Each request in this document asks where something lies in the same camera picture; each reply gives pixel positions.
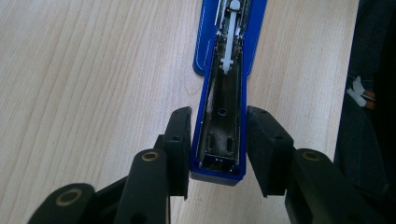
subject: stapler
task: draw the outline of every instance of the stapler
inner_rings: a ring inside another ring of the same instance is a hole
[[[246,173],[247,80],[266,0],[204,0],[194,71],[205,76],[191,178],[234,186]]]

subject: desk surface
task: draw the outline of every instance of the desk surface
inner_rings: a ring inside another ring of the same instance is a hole
[[[269,0],[248,103],[332,157],[358,0]],[[128,174],[173,110],[196,117],[201,1],[0,1],[0,222],[24,223],[55,189]],[[236,187],[191,181],[173,223],[288,223],[250,164]]]

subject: black object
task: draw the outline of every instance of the black object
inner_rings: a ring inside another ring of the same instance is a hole
[[[267,111],[247,107],[247,155],[262,195],[284,195],[295,148],[293,139]]]
[[[94,192],[87,184],[54,191],[29,223],[170,223],[170,196],[188,191],[191,109],[172,114],[154,149],[134,157],[127,177]],[[396,222],[395,187],[382,198],[362,197],[322,153],[295,150],[266,111],[248,108],[248,155],[262,194],[282,195],[292,223]]]
[[[170,196],[187,199],[191,108],[173,112],[154,149],[136,154],[128,176],[95,193],[88,184],[55,190],[29,223],[170,223]]]
[[[350,53],[346,90],[361,77],[372,100],[360,108],[346,94],[341,113],[336,164],[359,189],[380,197],[396,183],[396,0],[360,0]]]

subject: mounting hole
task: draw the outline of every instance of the mounting hole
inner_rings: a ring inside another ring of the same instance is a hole
[[[220,115],[220,116],[226,116],[226,115],[227,115],[227,110],[224,109],[224,108],[221,108],[221,109],[219,110],[219,115]]]
[[[67,190],[58,196],[58,198],[56,199],[56,205],[61,207],[68,206],[78,201],[78,199],[81,198],[81,196],[82,196],[81,189]]]
[[[148,217],[143,213],[136,213],[131,217],[131,224],[148,223]]]
[[[303,153],[303,157],[310,161],[320,161],[320,156],[316,152],[306,151]]]
[[[145,154],[142,155],[142,160],[143,161],[156,161],[158,158],[160,158],[160,155],[157,152],[146,152]]]

